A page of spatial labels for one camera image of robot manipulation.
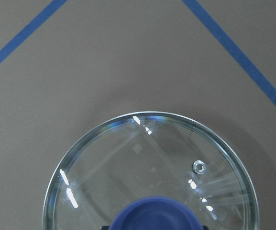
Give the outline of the brown paper table mat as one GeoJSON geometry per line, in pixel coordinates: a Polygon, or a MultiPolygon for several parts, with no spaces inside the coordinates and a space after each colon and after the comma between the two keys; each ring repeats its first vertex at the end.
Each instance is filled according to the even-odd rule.
{"type": "Polygon", "coordinates": [[[276,230],[276,106],[181,0],[68,0],[0,63],[0,230],[41,229],[67,150],[136,111],[221,136],[276,230]]]}

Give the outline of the glass lid blue knob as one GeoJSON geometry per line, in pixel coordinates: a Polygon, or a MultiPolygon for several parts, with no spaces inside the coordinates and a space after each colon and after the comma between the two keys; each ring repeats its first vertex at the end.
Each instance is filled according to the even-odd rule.
{"type": "Polygon", "coordinates": [[[79,139],[46,191],[45,230],[258,230],[253,183],[208,127],[164,112],[111,119],[79,139]]]}

